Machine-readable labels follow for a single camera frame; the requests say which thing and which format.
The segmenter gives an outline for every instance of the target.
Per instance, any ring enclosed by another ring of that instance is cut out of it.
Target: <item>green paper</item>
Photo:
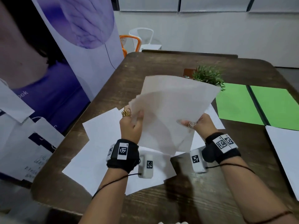
[[[299,131],[299,105],[286,89],[251,88],[271,126]]]
[[[225,91],[216,97],[220,119],[263,125],[245,85],[225,83]]]

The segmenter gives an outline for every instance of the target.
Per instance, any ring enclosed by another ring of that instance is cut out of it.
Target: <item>wristband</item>
[[[119,139],[109,149],[106,158],[108,168],[120,168],[130,173],[139,162],[139,146],[129,140]]]
[[[216,161],[220,164],[223,160],[235,156],[241,156],[238,146],[228,134],[213,133],[206,138],[206,147],[202,151],[202,157],[206,162]]]

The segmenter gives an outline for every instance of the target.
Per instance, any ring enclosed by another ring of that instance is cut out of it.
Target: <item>wood grain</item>
[[[140,94],[147,75],[182,76],[184,68],[216,65],[228,83],[286,88],[299,102],[299,94],[268,62],[214,56],[163,53],[129,53],[103,89],[73,126],[64,141],[35,178],[33,199],[64,211],[83,214],[91,196],[82,186],[62,173],[71,159],[88,142],[82,123],[114,107],[121,109]],[[290,194],[265,127],[222,120],[225,132],[238,144],[250,168],[299,217],[299,202]],[[207,174],[181,170],[187,157],[172,158],[178,173],[164,185],[126,196],[121,223],[244,223],[219,168]]]

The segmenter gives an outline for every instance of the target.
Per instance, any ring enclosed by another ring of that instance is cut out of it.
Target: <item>brown pot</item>
[[[183,73],[183,77],[187,76],[189,77],[190,79],[192,79],[192,75],[193,75],[193,72],[195,71],[196,69],[189,69],[189,68],[185,68],[184,69],[184,73]]]

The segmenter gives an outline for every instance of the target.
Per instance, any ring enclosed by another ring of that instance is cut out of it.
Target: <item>chair backrest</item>
[[[148,44],[150,44],[152,42],[152,38],[154,36],[154,30],[146,28],[146,27],[137,27],[137,28],[134,28],[134,29],[130,30],[129,31],[129,35],[136,36],[136,37],[140,38],[141,43],[142,43],[142,39],[141,39],[141,37],[140,37],[140,35],[138,33],[139,30],[149,30],[149,31],[152,32],[152,35],[150,37],[150,41],[148,43]],[[133,40],[133,44],[134,44],[134,47],[136,48],[137,42]]]
[[[139,49],[140,49],[140,46],[141,46],[141,40],[139,37],[136,37],[136,36],[132,36],[132,35],[120,35],[119,38],[121,40],[121,47],[122,47],[122,50],[123,50],[123,56],[125,57],[127,55],[127,51],[125,50],[125,48],[123,47],[123,45],[125,44],[126,42],[126,38],[132,38],[133,39],[133,42],[136,41],[136,47],[134,45],[134,48],[135,48],[135,52],[139,52]]]

